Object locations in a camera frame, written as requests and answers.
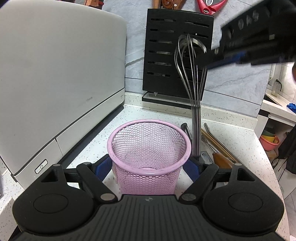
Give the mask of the wooden handled fork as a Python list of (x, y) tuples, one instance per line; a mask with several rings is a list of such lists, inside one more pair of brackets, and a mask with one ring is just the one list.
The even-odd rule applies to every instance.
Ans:
[(219, 167), (219, 168), (222, 168), (222, 169), (232, 169), (233, 167), (233, 163), (227, 159), (225, 156), (223, 156), (221, 153), (219, 153), (208, 141), (207, 139), (201, 135), (201, 140), (203, 142), (205, 142), (209, 147), (210, 149), (213, 151), (212, 153), (212, 156), (213, 156), (213, 160), (214, 160), (214, 163)]

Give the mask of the red plastic basin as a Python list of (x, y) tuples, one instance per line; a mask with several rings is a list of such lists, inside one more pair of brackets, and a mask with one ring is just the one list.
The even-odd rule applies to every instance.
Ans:
[(259, 141), (265, 151), (272, 151), (280, 144), (279, 138), (277, 136), (270, 137), (261, 135)]

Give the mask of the wooden chopstick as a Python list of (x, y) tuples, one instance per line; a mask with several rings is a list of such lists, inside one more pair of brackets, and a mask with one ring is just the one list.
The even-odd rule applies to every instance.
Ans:
[(229, 158), (229, 156), (226, 153), (221, 152), (221, 149), (217, 146), (217, 144), (211, 142), (208, 139), (208, 137), (205, 137), (203, 134), (201, 134), (201, 137), (202, 137), (202, 140), (205, 141), (206, 143), (208, 143), (216, 152), (220, 152), (222, 155), (224, 155), (225, 157), (227, 157), (230, 161), (232, 161), (233, 163), (236, 163), (231, 158)]
[(209, 134), (207, 134), (207, 132), (205, 130), (201, 129), (201, 132), (205, 137), (208, 137), (208, 139), (211, 142), (217, 144), (217, 146), (221, 149), (221, 152), (226, 153), (229, 156), (229, 158), (231, 158), (236, 163), (242, 164), (242, 162), (232, 152), (231, 153), (227, 152), (219, 143), (217, 143)]

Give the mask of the black knife block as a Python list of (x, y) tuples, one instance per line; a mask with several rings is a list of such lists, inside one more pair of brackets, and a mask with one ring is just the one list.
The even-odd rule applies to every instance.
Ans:
[(178, 38), (190, 34), (211, 49), (214, 18), (193, 11), (148, 9), (144, 48), (143, 101), (190, 109), (177, 72), (174, 52)]

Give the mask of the white countertop appliance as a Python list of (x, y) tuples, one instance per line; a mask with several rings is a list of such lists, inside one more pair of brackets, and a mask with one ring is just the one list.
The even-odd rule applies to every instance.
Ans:
[(1, 8), (1, 160), (29, 187), (125, 99), (126, 21), (64, 1)]

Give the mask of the grey handled peeler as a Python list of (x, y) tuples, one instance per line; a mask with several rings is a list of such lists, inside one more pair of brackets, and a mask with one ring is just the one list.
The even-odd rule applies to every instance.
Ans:
[(189, 130), (189, 127), (187, 125), (187, 123), (182, 123), (181, 124), (181, 129), (186, 133), (186, 135), (188, 136), (190, 142), (192, 141), (192, 134)]

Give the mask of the pink mesh utensil cup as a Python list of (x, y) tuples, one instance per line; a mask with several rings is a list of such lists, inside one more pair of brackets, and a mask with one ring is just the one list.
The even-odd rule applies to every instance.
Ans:
[(191, 155), (189, 137), (161, 120), (134, 120), (115, 129), (107, 141), (112, 171), (122, 194), (171, 195)]

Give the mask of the steel wire whisk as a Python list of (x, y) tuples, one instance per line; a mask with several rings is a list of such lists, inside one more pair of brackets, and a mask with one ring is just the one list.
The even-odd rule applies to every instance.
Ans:
[(203, 78), (204, 72), (201, 75), (198, 74), (195, 45), (206, 52), (205, 45), (199, 40), (192, 38), (189, 34), (180, 35), (174, 52), (174, 62), (191, 104), (192, 156), (198, 158), (201, 156), (201, 94), (203, 85), (199, 78)]

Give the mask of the red handled scissors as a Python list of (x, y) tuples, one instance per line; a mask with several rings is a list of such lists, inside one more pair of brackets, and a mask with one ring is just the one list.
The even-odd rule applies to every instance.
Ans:
[(214, 15), (221, 10), (227, 0), (197, 0), (199, 10), (205, 15)]

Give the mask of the black bag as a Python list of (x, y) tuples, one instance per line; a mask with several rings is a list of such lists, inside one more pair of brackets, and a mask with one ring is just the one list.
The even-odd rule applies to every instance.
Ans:
[(286, 159), (286, 169), (296, 174), (295, 170), (295, 128), (293, 128), (278, 148), (278, 158)]

